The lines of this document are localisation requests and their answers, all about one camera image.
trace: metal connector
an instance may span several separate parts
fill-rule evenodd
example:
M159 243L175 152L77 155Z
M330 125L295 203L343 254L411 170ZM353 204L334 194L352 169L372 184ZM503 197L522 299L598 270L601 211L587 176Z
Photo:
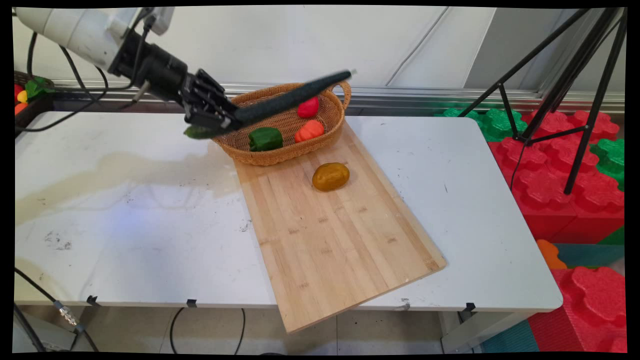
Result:
M76 319L76 316L71 312L71 309L63 306L59 308L58 311L60 311L60 315L62 315L62 317L64 317L69 324L74 327L78 325L78 320Z

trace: orange foam block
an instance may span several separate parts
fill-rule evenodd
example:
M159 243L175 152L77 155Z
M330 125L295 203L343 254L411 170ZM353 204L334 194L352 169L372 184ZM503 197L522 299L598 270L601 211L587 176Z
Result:
M558 248L547 240L536 240L538 248L550 269L566 269L566 264L558 259Z

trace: black tripod leg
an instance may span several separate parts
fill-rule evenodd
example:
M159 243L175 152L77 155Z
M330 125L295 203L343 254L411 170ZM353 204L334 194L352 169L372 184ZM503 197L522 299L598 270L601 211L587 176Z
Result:
M549 94L545 98L545 100L540 105L538 112L536 112L533 119L527 126L527 129L522 133L523 138L531 139L533 134L538 130L540 124L542 123L542 119L545 118L545 115L551 108L552 103L557 100L557 98L561 95L561 91L564 90L564 86L571 80L571 76L574 71L576 71L581 64L583 58L587 56L589 50L591 50L597 44L597 40L602 38L602 34L606 32L606 29L609 27L609 24L612 22L614 16L616 15L617 8L606 8L602 15L598 18L596 23L587 34L587 37L584 39L578 51L573 55L569 64L564 68L564 71L560 75L560 78L556 81L555 85L549 91Z
M596 97L595 99L593 99L591 112L589 112L589 118L587 119L587 125L586 125L587 129L582 133L582 138L580 139L580 145L578 145L578 151L575 155L573 165L571 166L571 172L569 173L569 178L566 180L564 193L567 195L571 194L571 191L573 190L573 184L575 184L575 178L578 176L578 171L580 170L580 164L582 163L582 158L584 157L584 153L587 151L587 145L589 143L589 138L591 137L591 132L593 131L593 126L596 123L596 118L598 116L598 111L600 111L600 106L602 105L602 99L604 98L604 93L607 91L607 86L609 86L609 80L611 79L611 74L613 74L613 69L616 66L616 61L618 60L618 55L620 54L620 49L622 48L622 43L624 42L626 34L627 34L627 8L625 8L624 12L622 13L622 19L618 27L618 32L616 33L616 38L613 40L613 45L611 46L611 52L609 53L607 64L604 67L604 72L602 73L602 77L600 78L600 84L598 84Z
M574 22L578 21L578 19L581 18L587 11L589 11L588 8L579 9L578 11L576 11L569 19L567 19L564 22L564 24L560 25L554 32L549 34L549 36L547 36L546 39L542 40L542 42L538 46L536 46L529 54L527 54L527 56L522 58L522 60L520 60L513 68L507 71L506 74L504 74L500 79L498 79L498 81L496 81L489 89L487 89L487 91L485 91L482 95L480 95L480 97L478 97L471 105L467 106L467 108L464 109L458 115L458 117L467 116L467 114L471 110L473 110L483 100L489 97L489 95L493 94L493 92L496 89L498 89L499 84L503 84L511 76L513 76L513 74L518 72L518 70L520 70L524 65L526 65L526 63L528 63L531 59L533 59L540 51L542 51L545 47L547 47L547 45L551 44L551 42L553 42L558 36L560 36L560 34L564 33L565 30L567 30L571 25L573 25Z
M609 34L613 31L613 29L615 29L617 24L618 23L615 23L613 26L611 26L609 31L607 31L606 34L603 34L601 39L598 39L598 44L593 48L593 50L590 51L589 54L584 57L584 59L581 61L581 64L579 65L577 71L573 74L571 80L569 80L569 82L564 85L563 91L561 92L561 96L558 97L553 102L553 105L551 105L551 109L549 109L550 112L555 113L556 110L558 109L558 107L560 107L560 104L562 103L562 100L564 100L564 97L566 97L566 94L569 92L569 89L573 85L573 82L576 80L576 78L578 78L578 75L580 75L580 73L584 70L584 67L587 66L589 61L591 61L591 58L593 57L593 55L598 51L598 49L600 48L600 45L602 45L602 42L604 42L604 40L609 36Z

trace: blue mat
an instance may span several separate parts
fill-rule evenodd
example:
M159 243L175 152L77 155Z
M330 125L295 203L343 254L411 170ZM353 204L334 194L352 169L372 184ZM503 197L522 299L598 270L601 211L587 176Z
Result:
M524 320L482 343L484 352L537 352L529 322Z

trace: green bell pepper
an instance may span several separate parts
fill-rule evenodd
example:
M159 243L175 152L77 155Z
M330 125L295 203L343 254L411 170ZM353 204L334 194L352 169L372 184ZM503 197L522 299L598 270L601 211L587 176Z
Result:
M251 151L268 151L282 147L282 134L274 127L260 127L249 133Z

